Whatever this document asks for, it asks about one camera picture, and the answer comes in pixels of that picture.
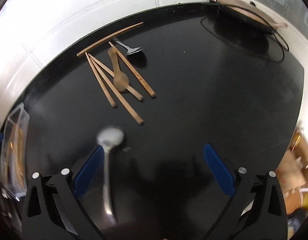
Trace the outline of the cardboard box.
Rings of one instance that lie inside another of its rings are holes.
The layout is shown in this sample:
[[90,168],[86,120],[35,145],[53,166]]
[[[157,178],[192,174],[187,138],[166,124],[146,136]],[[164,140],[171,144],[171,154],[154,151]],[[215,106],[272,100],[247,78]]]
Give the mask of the cardboard box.
[[301,207],[308,211],[308,141],[302,130],[294,131],[276,175],[287,214]]

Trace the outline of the clear plastic container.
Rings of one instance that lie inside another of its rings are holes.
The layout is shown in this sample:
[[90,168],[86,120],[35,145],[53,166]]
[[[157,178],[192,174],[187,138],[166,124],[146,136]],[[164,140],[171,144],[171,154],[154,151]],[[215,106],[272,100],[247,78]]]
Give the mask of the clear plastic container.
[[8,194],[19,201],[27,193],[26,142],[30,116],[23,103],[7,116],[2,141],[2,184]]

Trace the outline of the gold butter knife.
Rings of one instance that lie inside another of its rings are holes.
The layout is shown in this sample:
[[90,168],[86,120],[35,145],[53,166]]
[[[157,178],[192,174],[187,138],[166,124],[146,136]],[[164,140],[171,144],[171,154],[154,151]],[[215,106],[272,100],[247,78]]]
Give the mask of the gold butter knife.
[[114,71],[114,86],[119,92],[124,92],[129,86],[129,79],[127,75],[121,71],[119,66],[119,60],[117,57],[116,50],[111,47],[108,49],[108,55],[111,59]]

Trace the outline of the long wooden chopstick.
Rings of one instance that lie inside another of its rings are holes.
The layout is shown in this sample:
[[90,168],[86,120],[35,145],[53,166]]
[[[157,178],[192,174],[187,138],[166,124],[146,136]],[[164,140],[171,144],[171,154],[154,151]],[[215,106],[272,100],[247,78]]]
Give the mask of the long wooden chopstick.
[[119,35],[119,34],[122,34],[122,33],[126,32],[126,31],[128,31],[128,30],[130,30],[130,29],[133,29],[133,28],[135,28],[135,27],[138,27],[138,26],[140,26],[140,25],[142,25],[142,24],[144,24],[144,22],[139,22],[139,23],[137,23],[137,24],[130,25],[130,26],[125,27],[125,28],[123,28],[123,29],[121,29],[121,30],[118,30],[118,31],[116,31],[116,32],[114,32],[114,33],[112,33],[112,34],[110,34],[110,35],[108,35],[108,36],[106,36],[106,37],[104,37],[104,38],[102,38],[102,39],[100,39],[100,40],[94,42],[93,44],[89,45],[87,48],[84,48],[83,50],[81,50],[80,52],[78,52],[78,53],[76,54],[76,56],[77,56],[77,57],[80,57],[80,56],[83,55],[84,53],[90,51],[90,50],[93,49],[94,47],[96,47],[96,46],[98,46],[99,44],[101,44],[101,43],[103,43],[103,42],[105,42],[105,41],[111,39],[112,37],[114,37],[114,36],[116,36],[116,35]]

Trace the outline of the silver spoon with bowl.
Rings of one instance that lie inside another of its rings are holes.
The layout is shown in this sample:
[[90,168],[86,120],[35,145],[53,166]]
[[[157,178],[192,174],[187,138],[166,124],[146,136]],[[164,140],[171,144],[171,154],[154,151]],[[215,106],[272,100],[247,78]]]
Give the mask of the silver spoon with bowl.
[[127,51],[127,55],[133,55],[142,51],[142,47],[131,48],[126,44],[122,43],[117,37],[114,37],[113,41],[122,46],[123,48],[125,48],[125,50]]

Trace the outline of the wooden cutting board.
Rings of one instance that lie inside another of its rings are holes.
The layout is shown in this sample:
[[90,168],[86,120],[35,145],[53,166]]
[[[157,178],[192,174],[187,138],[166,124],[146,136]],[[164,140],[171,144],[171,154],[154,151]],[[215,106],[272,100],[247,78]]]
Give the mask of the wooden cutting board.
[[240,16],[243,20],[250,20],[260,27],[267,27],[276,31],[278,28],[287,28],[285,22],[276,22],[272,17],[258,9],[256,6],[241,0],[210,0],[219,6],[223,6]]

